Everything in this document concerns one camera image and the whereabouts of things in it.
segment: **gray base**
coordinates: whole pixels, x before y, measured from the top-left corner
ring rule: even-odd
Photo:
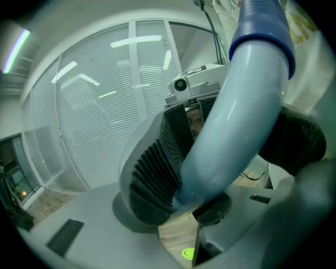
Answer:
[[[84,268],[180,268],[155,233],[135,233],[112,213],[117,183],[82,193],[44,219],[31,231],[47,244],[68,220],[84,226],[65,254],[65,259]]]

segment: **white ceiling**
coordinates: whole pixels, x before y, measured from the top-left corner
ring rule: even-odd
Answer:
[[[7,41],[6,45],[0,46],[2,54],[2,65],[7,62],[10,51],[12,50],[15,40],[22,32],[22,27],[13,23],[7,22],[4,26],[2,33]],[[39,45],[36,44],[29,36],[23,44],[21,50],[13,62],[13,65],[9,73],[0,73],[0,95],[20,95],[28,76],[29,70],[33,63],[33,57],[39,49]]]
[[[199,16],[200,9],[192,0],[49,0],[37,11],[35,15],[27,19],[23,25],[30,31],[18,60],[14,63],[12,74],[0,74],[1,88],[15,87],[22,89],[29,70],[34,70],[46,54],[55,46],[55,42],[63,40],[78,29],[96,22],[104,17],[110,17],[115,13],[123,13],[137,9],[164,9],[171,12],[186,12],[188,16]],[[208,10],[213,20],[220,23],[213,8]],[[188,27],[172,27],[180,59],[193,36],[195,29]]]

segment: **ceiling light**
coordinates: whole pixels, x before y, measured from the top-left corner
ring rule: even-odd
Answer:
[[[87,75],[85,75],[83,73],[79,74],[79,77],[82,78],[82,79],[84,79],[84,80],[86,80],[86,81],[88,81],[88,82],[90,82],[90,83],[93,83],[96,86],[100,85],[99,82],[95,81],[94,79],[90,78],[89,76],[87,76]]]
[[[168,70],[171,59],[172,59],[172,52],[169,49],[169,50],[167,50],[166,56],[164,57],[163,70]]]
[[[70,70],[72,70],[75,66],[77,65],[77,63],[75,61],[72,61],[71,63],[69,63],[68,65],[66,65],[65,67],[63,67],[52,79],[51,83],[55,84],[56,81],[58,81],[62,76],[64,76],[67,72],[69,72]]]
[[[29,34],[30,32],[25,29],[21,32],[19,38],[17,39],[12,50],[9,53],[9,57],[6,61],[5,68],[3,70],[4,74],[8,73],[11,70],[11,67],[13,65],[15,58],[17,54],[19,53],[20,49],[22,48],[24,42],[27,40]]]
[[[131,37],[127,39],[123,39],[120,41],[112,42],[110,45],[112,48],[121,47],[124,45],[129,45],[131,43],[141,43],[141,42],[155,42],[155,41],[161,41],[162,36],[138,36],[138,37]]]
[[[106,96],[109,96],[109,95],[113,95],[113,94],[115,94],[115,93],[117,93],[117,91],[111,91],[111,92],[108,92],[107,94],[104,94],[104,95],[101,95],[101,96],[99,96],[98,97],[98,99],[100,99],[100,98],[103,98],[103,97],[106,97]]]
[[[65,82],[63,82],[61,84],[61,90],[63,90],[64,88],[66,88],[67,86],[69,86],[70,84],[72,84],[73,82],[75,82],[78,79],[80,79],[79,76],[75,76],[75,77],[67,79]]]
[[[111,122],[110,124],[113,125],[113,124],[117,124],[117,123],[121,123],[121,122],[124,122],[124,121],[123,120],[117,120],[117,121]]]
[[[156,73],[161,72],[162,68],[157,65],[141,65],[139,71],[140,73]]]
[[[118,65],[118,66],[130,66],[131,63],[130,63],[129,60],[122,60],[122,61],[118,61],[118,62],[117,62],[117,65]]]
[[[139,87],[147,87],[147,86],[150,86],[151,84],[150,83],[146,83],[146,84],[142,84],[142,85],[135,85],[132,87],[132,89],[134,88],[139,88]]]

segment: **white wall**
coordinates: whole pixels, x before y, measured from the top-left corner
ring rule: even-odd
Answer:
[[[207,9],[221,39],[223,27],[213,8]],[[41,47],[21,96],[21,104],[34,83],[57,57],[84,38],[112,25],[135,19],[169,19],[210,29],[192,0],[59,0],[46,6],[31,23],[31,35]]]
[[[217,58],[212,34],[196,30],[181,59],[182,72],[215,62]]]
[[[19,95],[0,95],[0,140],[22,132]]]

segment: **black corrugated bellows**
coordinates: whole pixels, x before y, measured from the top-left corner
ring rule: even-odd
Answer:
[[[172,200],[181,186],[180,168],[193,144],[183,105],[166,111],[159,136],[141,155],[132,172],[130,207],[150,225],[172,214]]]
[[[199,100],[204,121],[214,102],[215,98]],[[296,176],[307,164],[321,160],[325,151],[326,140],[314,118],[283,106],[259,155]]]

